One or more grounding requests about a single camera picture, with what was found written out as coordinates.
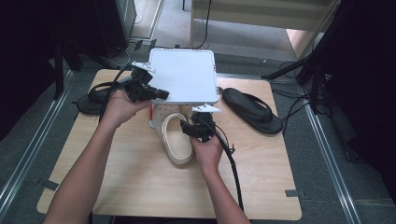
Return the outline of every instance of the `person's right arm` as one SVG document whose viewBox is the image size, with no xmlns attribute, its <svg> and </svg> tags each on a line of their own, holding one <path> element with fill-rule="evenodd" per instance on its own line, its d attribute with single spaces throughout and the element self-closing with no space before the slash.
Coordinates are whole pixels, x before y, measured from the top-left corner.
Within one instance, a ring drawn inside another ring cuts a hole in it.
<svg viewBox="0 0 396 224">
<path fill-rule="evenodd" d="M 219 174 L 219 161 L 223 150 L 219 139 L 212 137 L 202 143 L 197 138 L 192 138 L 191 143 L 209 190 L 217 222 L 219 224 L 250 223 Z"/>
</svg>

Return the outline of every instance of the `person's left hand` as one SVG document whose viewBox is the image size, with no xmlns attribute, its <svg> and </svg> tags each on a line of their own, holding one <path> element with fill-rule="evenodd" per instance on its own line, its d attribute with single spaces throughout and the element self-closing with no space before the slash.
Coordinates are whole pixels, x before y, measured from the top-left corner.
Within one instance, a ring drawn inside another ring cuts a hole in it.
<svg viewBox="0 0 396 224">
<path fill-rule="evenodd" d="M 151 104 L 151 101 L 132 103 L 125 91 L 117 90 L 112 94 L 107 103 L 106 111 L 101 123 L 118 128 L 123 122 L 126 122 L 133 117 L 137 111 L 142 110 Z"/>
</svg>

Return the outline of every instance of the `human hand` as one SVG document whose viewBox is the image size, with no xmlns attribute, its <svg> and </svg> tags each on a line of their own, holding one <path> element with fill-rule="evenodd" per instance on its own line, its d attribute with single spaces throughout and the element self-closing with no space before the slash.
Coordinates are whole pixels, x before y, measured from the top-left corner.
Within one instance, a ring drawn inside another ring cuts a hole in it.
<svg viewBox="0 0 396 224">
<path fill-rule="evenodd" d="M 223 148 L 219 139 L 214 136 L 209 141 L 203 143 L 199 139 L 191 137 L 191 144 L 195 150 L 195 156 L 201 167 L 204 176 L 219 171 L 219 161 Z"/>
<path fill-rule="evenodd" d="M 151 101 L 142 101 L 133 103 L 127 93 L 122 90 L 115 91 L 108 100 L 105 114 L 101 123 L 106 126 L 118 128 L 123 122 L 128 121 L 137 111 L 151 105 Z"/>
</svg>

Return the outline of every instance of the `person's left arm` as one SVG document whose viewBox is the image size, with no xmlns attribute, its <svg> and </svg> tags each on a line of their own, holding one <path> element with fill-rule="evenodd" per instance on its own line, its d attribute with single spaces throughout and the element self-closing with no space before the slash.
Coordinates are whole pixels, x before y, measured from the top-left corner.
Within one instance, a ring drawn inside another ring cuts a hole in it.
<svg viewBox="0 0 396 224">
<path fill-rule="evenodd" d="M 99 195 L 117 128 L 150 104 L 134 104 L 124 91 L 112 95 L 90 142 L 56 191 L 43 223 L 85 223 Z"/>
</svg>

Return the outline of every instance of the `skin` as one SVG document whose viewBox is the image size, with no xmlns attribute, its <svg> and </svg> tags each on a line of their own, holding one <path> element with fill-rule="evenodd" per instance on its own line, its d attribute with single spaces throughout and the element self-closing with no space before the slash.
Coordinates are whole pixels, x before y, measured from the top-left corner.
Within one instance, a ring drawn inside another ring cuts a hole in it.
<svg viewBox="0 0 396 224">
<path fill-rule="evenodd" d="M 125 91 L 116 91 L 90 142 L 56 191 L 43 223 L 85 223 L 93 209 L 105 174 L 116 130 L 151 101 L 132 103 Z M 250 223 L 219 175 L 222 149 L 217 138 L 206 143 L 192 138 L 218 223 Z"/>
</svg>

